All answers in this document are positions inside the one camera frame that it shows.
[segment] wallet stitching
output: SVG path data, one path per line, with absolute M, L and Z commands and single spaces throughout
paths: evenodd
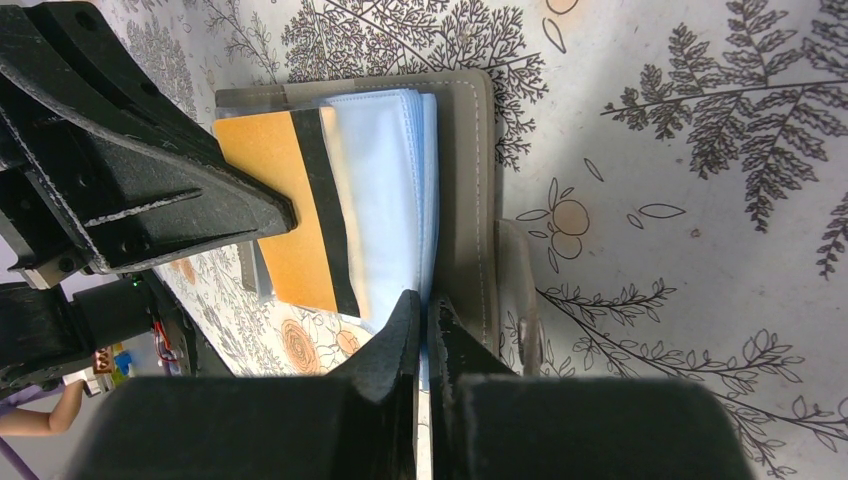
M 415 82 L 415 83 L 393 83 L 388 85 L 353 85 L 354 90 L 363 90 L 368 88 L 383 88 L 383 87 L 415 87 L 421 85 L 450 85 L 450 84 L 462 84 L 468 87 L 471 87 L 471 93 L 474 95 L 474 136 L 475 142 L 474 145 L 477 150 L 477 161 L 475 165 L 475 175 L 477 179 L 476 185 L 476 218 L 477 218 L 477 232 L 476 232 L 476 240 L 477 240 L 477 270 L 480 276 L 480 299 L 482 301 L 483 306 L 483 344 L 486 344 L 486 312 L 488 311 L 486 305 L 486 289 L 485 283 L 483 282 L 483 249 L 480 243 L 480 99 L 477 96 L 477 87 L 474 86 L 471 82 L 466 82 L 462 80 L 451 80 L 451 81 L 434 81 L 434 82 Z M 309 92 L 309 91 L 320 91 L 321 93 L 325 92 L 333 92 L 333 91 L 342 91 L 342 90 L 350 90 L 350 86 L 338 87 L 338 88 L 308 88 L 301 89 L 300 91 Z M 245 97 L 270 97 L 272 95 L 279 95 L 280 93 L 285 94 L 285 87 L 283 87 L 283 91 L 281 92 L 257 92 L 250 93 L 245 95 Z

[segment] black stripe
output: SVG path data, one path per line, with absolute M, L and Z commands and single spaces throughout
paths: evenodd
M 312 198 L 318 210 L 318 222 L 324 237 L 324 250 L 330 264 L 330 279 L 336 296 L 339 313 L 359 316 L 359 304 L 350 284 L 350 266 L 347 262 L 347 233 L 342 206 L 330 158 L 324 145 L 321 116 L 316 109 L 291 112 L 300 154 L 312 188 Z

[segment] table surface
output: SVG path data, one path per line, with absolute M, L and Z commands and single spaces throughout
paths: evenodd
M 220 88 L 486 70 L 498 207 L 528 233 L 544 373 L 702 383 L 759 477 L 844 475 L 844 1 L 99 8 L 204 127 Z M 237 375 L 324 373 L 371 337 L 356 319 L 258 305 L 234 247 L 159 273 Z M 502 317 L 518 370 L 516 319 Z

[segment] red wire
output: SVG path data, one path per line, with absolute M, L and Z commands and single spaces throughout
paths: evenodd
M 154 346 L 156 347 L 156 355 L 163 362 L 176 362 L 177 361 L 176 359 L 165 358 L 162 355 L 162 352 L 159 351 L 160 339 L 161 339 L 161 343 L 164 344 L 163 346 L 165 347 L 165 350 L 170 352 L 171 351 L 171 342 L 168 341 L 168 336 L 165 334 L 165 329 L 162 328 L 162 324 L 159 321 L 156 321 L 156 322 L 153 322 L 153 341 L 154 341 L 154 344 L 155 344 Z

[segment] person's arm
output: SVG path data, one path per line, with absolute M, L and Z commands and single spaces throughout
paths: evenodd
M 79 413 L 85 384 L 75 382 L 65 387 L 52 412 L 33 412 L 17 408 L 0 417 L 0 435 L 49 436 L 68 431 Z

